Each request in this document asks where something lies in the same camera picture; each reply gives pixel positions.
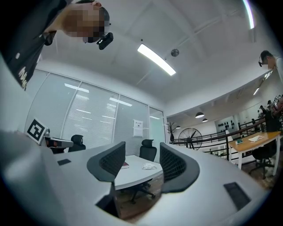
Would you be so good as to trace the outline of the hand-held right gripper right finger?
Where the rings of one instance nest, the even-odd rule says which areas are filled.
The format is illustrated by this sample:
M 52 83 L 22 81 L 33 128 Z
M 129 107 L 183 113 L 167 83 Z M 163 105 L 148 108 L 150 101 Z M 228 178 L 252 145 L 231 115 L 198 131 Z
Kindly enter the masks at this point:
M 156 204 L 137 226 L 242 226 L 268 196 L 227 160 L 160 144 L 164 183 Z

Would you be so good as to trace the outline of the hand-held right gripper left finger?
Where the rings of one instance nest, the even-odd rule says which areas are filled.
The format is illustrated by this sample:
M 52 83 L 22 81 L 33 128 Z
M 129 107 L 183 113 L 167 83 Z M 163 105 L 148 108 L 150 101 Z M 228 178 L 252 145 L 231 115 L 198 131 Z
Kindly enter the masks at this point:
M 64 226 L 125 226 L 116 204 L 115 179 L 125 161 L 126 143 L 66 154 L 42 152 L 54 193 L 63 207 Z

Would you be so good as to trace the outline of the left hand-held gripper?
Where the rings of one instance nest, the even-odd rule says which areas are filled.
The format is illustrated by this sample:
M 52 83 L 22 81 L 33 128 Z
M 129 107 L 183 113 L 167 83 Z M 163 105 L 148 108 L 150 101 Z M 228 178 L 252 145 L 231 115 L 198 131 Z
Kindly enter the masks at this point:
M 44 146 L 52 150 L 54 154 L 64 153 L 66 148 L 73 146 L 73 141 L 59 139 L 51 136 L 50 129 L 37 118 L 34 118 L 28 126 L 26 134 L 39 146 Z

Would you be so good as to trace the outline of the black mesh office chair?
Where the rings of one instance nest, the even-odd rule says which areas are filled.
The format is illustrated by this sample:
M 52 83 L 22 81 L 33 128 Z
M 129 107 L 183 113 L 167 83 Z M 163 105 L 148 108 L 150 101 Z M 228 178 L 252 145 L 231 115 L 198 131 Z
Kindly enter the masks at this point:
M 71 137 L 71 141 L 73 142 L 73 146 L 69 148 L 68 152 L 75 152 L 86 149 L 86 146 L 83 144 L 82 135 L 73 135 Z
M 141 143 L 141 147 L 140 147 L 139 157 L 153 162 L 155 157 L 156 157 L 156 154 L 157 154 L 157 148 L 153 146 L 153 139 L 143 140 L 142 143 Z M 156 197 L 153 193 L 151 193 L 147 190 L 147 188 L 151 187 L 151 184 L 149 183 L 151 180 L 152 179 L 147 180 L 147 181 L 145 181 L 141 184 L 132 186 L 130 188 L 130 190 L 133 190 L 133 192 L 134 192 L 133 197 L 130 200 L 132 204 L 136 204 L 135 198 L 136 198 L 136 195 L 137 195 L 138 192 L 148 194 L 148 195 L 151 196 L 152 199 L 154 199 Z

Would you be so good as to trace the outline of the black metal railing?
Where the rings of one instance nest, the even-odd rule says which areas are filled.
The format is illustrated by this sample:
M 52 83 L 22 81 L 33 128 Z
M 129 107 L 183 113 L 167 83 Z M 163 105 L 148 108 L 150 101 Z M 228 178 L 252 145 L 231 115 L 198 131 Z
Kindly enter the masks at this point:
M 226 128 L 222 132 L 211 133 L 209 135 L 202 135 L 202 145 L 198 149 L 202 152 L 214 154 L 221 158 L 228 159 L 230 161 L 237 160 L 238 154 L 233 149 L 232 158 L 229 158 L 229 147 L 228 142 L 236 141 L 237 139 L 242 139 L 250 135 L 254 135 L 257 132 L 266 132 L 267 124 L 264 118 L 252 120 L 248 123 L 238 124 L 238 129 L 234 132 L 230 132 Z M 171 144 L 179 145 L 181 143 L 177 142 L 177 138 Z

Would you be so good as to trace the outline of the black coat stand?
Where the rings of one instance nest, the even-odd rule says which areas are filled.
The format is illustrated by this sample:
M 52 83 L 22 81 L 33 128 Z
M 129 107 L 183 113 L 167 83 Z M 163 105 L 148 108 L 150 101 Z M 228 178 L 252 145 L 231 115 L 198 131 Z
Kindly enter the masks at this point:
M 168 126 L 167 131 L 170 134 L 170 142 L 173 143 L 174 142 L 174 135 L 173 135 L 173 133 L 175 132 L 174 131 L 175 129 L 173 128 L 174 123 L 169 122 L 166 125 Z

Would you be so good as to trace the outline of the wooden table with white legs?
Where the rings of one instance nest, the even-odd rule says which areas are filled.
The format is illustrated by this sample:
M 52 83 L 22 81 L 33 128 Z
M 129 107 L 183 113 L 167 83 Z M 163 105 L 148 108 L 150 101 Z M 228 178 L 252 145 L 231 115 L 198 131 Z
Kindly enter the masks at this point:
M 255 150 L 263 145 L 266 145 L 273 140 L 276 141 L 276 154 L 275 154 L 275 167 L 273 169 L 272 175 L 276 175 L 276 171 L 278 168 L 278 163 L 279 163 L 279 153 L 280 153 L 280 139 L 283 138 L 283 136 L 280 134 L 281 132 L 257 132 L 254 135 L 247 136 L 243 138 L 243 143 L 241 144 L 236 144 L 236 141 L 230 141 L 228 142 L 229 146 L 229 158 L 232 158 L 232 150 L 234 149 L 236 153 L 238 154 L 238 168 L 241 169 L 242 167 L 242 155 L 246 153 L 247 151 L 252 151 Z M 257 142 L 250 142 L 248 139 L 255 137 L 255 136 L 264 136 L 263 139 L 257 141 Z

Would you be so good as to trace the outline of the dark swivel office chair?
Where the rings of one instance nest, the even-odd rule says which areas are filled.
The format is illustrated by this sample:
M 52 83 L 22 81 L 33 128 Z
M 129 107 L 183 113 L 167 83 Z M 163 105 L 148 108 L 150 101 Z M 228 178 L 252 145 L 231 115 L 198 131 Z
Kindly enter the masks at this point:
M 276 154 L 276 141 L 273 140 L 272 142 L 263 145 L 252 151 L 252 156 L 258 160 L 259 162 L 256 163 L 256 167 L 249 171 L 249 175 L 252 174 L 253 171 L 257 169 L 263 170 L 263 178 L 266 178 L 266 168 L 274 168 L 275 165 L 272 164 L 271 158 Z

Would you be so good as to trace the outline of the white paper notice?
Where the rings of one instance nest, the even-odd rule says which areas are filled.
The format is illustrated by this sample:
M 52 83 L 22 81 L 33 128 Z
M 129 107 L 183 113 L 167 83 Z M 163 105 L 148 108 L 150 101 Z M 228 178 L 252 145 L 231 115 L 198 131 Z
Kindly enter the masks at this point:
M 143 137 L 143 121 L 133 119 L 133 137 Z

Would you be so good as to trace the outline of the person's black shirt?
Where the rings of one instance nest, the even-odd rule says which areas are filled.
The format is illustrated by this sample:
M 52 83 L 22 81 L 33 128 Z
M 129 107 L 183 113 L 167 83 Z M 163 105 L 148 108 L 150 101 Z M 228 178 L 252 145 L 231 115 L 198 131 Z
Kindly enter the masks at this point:
M 0 52 L 22 89 L 27 88 L 43 46 L 55 33 L 46 28 L 72 0 L 0 0 Z

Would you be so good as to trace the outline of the long ceiling light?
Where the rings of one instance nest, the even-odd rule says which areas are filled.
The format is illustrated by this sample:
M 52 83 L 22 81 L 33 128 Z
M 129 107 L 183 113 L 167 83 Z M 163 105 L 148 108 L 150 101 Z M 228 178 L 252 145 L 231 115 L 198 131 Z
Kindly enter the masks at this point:
M 250 6 L 248 0 L 242 0 L 242 1 L 243 1 L 244 6 L 245 6 L 245 9 L 247 11 L 250 29 L 253 29 L 255 27 L 255 25 L 254 25 L 254 19 L 253 19 L 253 15 L 252 15 L 251 6 Z
M 160 68 L 162 68 L 165 72 L 167 72 L 170 76 L 173 76 L 176 74 L 176 71 L 165 60 L 163 60 L 159 55 L 157 55 L 154 51 L 152 51 L 146 45 L 140 44 L 138 48 L 138 52 L 144 55 L 145 57 L 147 57 L 148 59 L 150 59 Z

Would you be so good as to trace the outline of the black pedestal fan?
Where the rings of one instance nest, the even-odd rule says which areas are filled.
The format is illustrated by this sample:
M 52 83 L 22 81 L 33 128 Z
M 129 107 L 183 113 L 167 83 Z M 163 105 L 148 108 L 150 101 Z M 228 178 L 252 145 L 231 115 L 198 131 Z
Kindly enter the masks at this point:
M 178 136 L 177 142 L 185 145 L 188 148 L 198 150 L 202 145 L 203 137 L 195 128 L 186 128 Z

